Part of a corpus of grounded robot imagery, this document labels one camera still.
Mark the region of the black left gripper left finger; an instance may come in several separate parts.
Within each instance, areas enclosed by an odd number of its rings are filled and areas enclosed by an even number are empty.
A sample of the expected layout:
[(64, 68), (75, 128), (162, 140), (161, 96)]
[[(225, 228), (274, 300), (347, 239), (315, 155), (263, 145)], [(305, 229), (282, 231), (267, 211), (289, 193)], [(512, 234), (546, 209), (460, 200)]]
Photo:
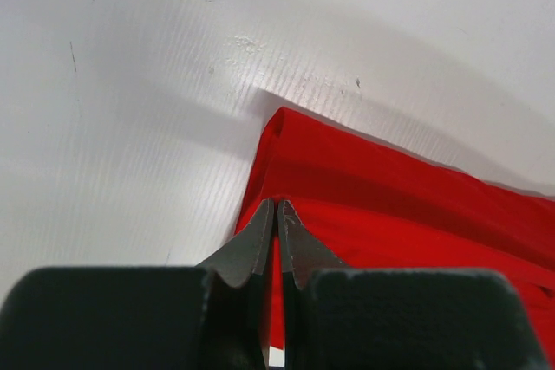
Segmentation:
[(1, 308), (4, 369), (266, 369), (274, 204), (195, 266), (45, 267)]

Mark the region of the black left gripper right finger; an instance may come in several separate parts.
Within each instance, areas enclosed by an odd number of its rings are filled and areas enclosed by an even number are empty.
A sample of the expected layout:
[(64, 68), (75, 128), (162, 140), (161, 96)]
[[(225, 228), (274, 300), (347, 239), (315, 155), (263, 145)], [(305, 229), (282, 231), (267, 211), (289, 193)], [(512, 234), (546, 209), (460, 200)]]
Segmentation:
[(288, 369), (547, 369), (516, 290), (488, 269), (354, 269), (277, 208)]

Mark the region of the red t shirt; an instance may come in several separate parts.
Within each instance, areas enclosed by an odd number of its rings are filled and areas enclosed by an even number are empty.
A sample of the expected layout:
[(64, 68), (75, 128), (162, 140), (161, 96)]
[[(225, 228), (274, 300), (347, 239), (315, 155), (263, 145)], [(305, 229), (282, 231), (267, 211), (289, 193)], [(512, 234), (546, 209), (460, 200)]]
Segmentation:
[(365, 140), (287, 107), (266, 124), (237, 226), (262, 200), (356, 268), (495, 269), (554, 355), (554, 203)]

